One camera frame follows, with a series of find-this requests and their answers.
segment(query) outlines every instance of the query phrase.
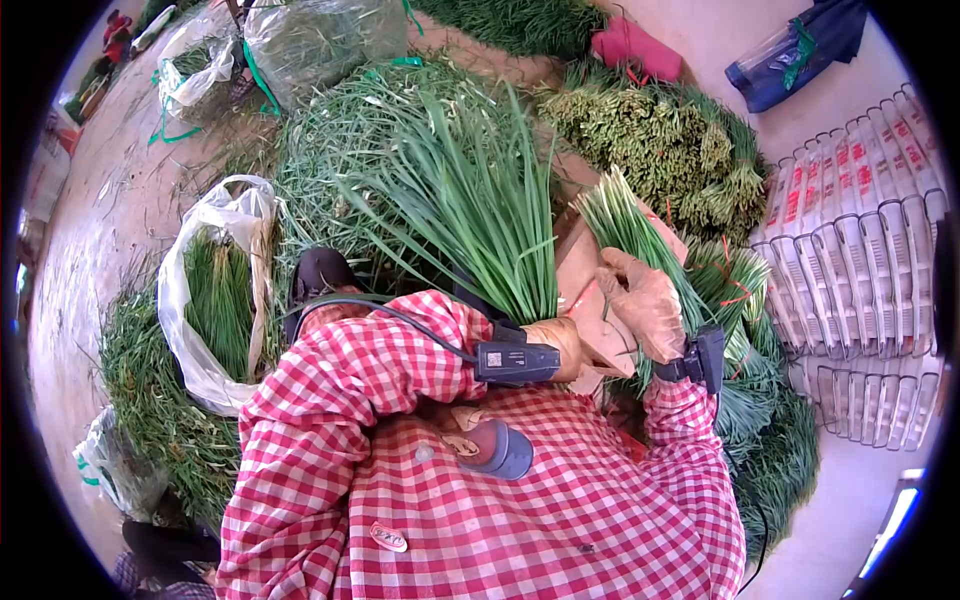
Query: red cloth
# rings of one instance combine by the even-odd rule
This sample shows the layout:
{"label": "red cloth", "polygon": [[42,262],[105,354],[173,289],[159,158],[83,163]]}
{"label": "red cloth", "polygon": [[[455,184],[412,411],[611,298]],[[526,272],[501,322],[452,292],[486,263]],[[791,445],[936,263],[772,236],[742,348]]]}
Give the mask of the red cloth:
{"label": "red cloth", "polygon": [[613,16],[607,29],[593,34],[590,47],[610,68],[618,64],[643,65],[643,73],[664,82],[676,82],[684,59],[622,16]]}
{"label": "red cloth", "polygon": [[133,24],[133,19],[121,14],[117,18],[113,19],[113,23],[107,25],[107,28],[104,30],[104,46],[106,47],[104,49],[104,54],[106,54],[114,63],[120,62],[120,57],[123,54],[123,46],[126,42],[112,41],[107,43],[110,39],[110,35],[113,34],[113,32],[130,27],[131,24]]}
{"label": "red cloth", "polygon": [[[390,305],[466,351],[492,335],[440,292]],[[418,408],[424,396],[445,406]],[[470,401],[483,413],[449,408]],[[488,392],[383,312],[304,331],[240,414],[217,594],[733,598],[746,552],[714,400],[655,380],[644,401],[651,444],[636,463],[586,396]],[[467,410],[453,413],[464,431],[503,421],[531,443],[532,466],[515,481],[462,468],[424,404]],[[378,420],[370,440],[362,427]],[[375,522],[406,550],[378,545]]]}

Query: gloved hand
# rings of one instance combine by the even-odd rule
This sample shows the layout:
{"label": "gloved hand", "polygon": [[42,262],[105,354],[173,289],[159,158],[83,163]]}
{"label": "gloved hand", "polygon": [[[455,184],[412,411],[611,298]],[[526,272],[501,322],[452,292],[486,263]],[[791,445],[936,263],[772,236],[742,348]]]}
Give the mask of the gloved hand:
{"label": "gloved hand", "polygon": [[527,332],[527,344],[547,344],[560,351],[560,369],[553,374],[550,381],[555,383],[569,383],[576,380],[580,374],[580,335],[577,333],[577,324],[572,319],[546,319],[534,324],[521,325]]}
{"label": "gloved hand", "polygon": [[[600,257],[610,267],[597,267],[597,285],[643,353],[661,364],[683,358],[686,336],[680,297],[670,277],[616,248],[603,249]],[[626,279],[626,288],[621,279]]]}

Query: black shoe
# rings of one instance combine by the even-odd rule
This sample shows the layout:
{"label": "black shoe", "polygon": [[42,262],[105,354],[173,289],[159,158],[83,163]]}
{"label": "black shoe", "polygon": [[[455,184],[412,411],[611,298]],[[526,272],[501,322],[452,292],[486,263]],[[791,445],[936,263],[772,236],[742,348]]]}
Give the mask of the black shoe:
{"label": "black shoe", "polygon": [[[332,248],[314,248],[303,253],[290,279],[287,294],[287,310],[303,306],[307,302],[334,292],[342,285],[363,286],[342,254]],[[297,339],[297,325],[302,309],[287,315],[283,320],[283,332],[290,346]]]}

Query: wrist-worn device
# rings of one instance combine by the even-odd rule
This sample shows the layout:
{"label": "wrist-worn device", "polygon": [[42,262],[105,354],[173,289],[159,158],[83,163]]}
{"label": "wrist-worn device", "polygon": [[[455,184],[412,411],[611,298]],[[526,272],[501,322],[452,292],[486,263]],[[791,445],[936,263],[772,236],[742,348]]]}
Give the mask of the wrist-worn device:
{"label": "wrist-worn device", "polygon": [[527,344],[527,332],[516,325],[493,323],[493,337],[475,348],[473,378],[501,384],[549,381],[560,369],[560,351],[547,344]]}
{"label": "wrist-worn device", "polygon": [[704,383],[708,394],[716,394],[723,384],[723,347],[726,343],[723,327],[706,324],[697,331],[697,337],[686,341],[683,358],[675,358],[665,365],[654,363],[654,373],[663,381],[682,381],[689,377],[694,383]]}

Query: plastic bag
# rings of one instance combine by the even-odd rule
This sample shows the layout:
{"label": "plastic bag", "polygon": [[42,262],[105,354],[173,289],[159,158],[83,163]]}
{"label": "plastic bag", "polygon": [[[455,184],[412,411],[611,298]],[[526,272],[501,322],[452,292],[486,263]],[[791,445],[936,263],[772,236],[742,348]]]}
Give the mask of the plastic bag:
{"label": "plastic bag", "polygon": [[132,42],[132,46],[140,51],[146,50],[147,46],[160,34],[160,31],[166,27],[167,22],[174,17],[174,11],[176,9],[177,7],[172,5],[163,9],[163,12],[158,14],[156,18],[150,22],[150,25],[143,30],[143,33]]}
{"label": "plastic bag", "polygon": [[813,8],[727,67],[727,79],[743,94],[747,110],[763,112],[792,96],[835,60],[853,60],[866,20],[862,0],[814,0]]}
{"label": "plastic bag", "polygon": [[[184,123],[202,126],[204,123],[185,113],[188,107],[203,100],[216,83],[230,81],[235,43],[236,25],[226,4],[218,5],[209,16],[193,19],[177,30],[156,59],[160,109]],[[173,59],[199,45],[206,47],[210,63],[203,71],[185,78],[174,66]],[[228,104],[224,104],[223,110],[227,109]]]}
{"label": "plastic bag", "polygon": [[123,513],[150,522],[167,489],[167,473],[139,456],[108,406],[73,451],[84,483],[96,487]]}
{"label": "plastic bag", "polygon": [[256,0],[244,39],[260,77],[287,110],[356,66],[406,56],[401,0]]}
{"label": "plastic bag", "polygon": [[[252,187],[234,200],[226,188],[232,181],[245,181]],[[250,257],[255,306],[248,356],[248,371],[252,372],[263,349],[264,323],[273,293],[269,261],[275,209],[274,187],[268,181],[254,175],[233,175],[220,181],[183,215],[180,233],[163,257],[157,274],[156,313],[167,345],[180,363],[183,385],[203,408],[224,417],[239,415],[240,407],[257,386],[230,379],[204,340],[186,321],[183,311],[190,302],[190,287],[183,255],[195,235],[212,230],[214,235],[229,234]]]}

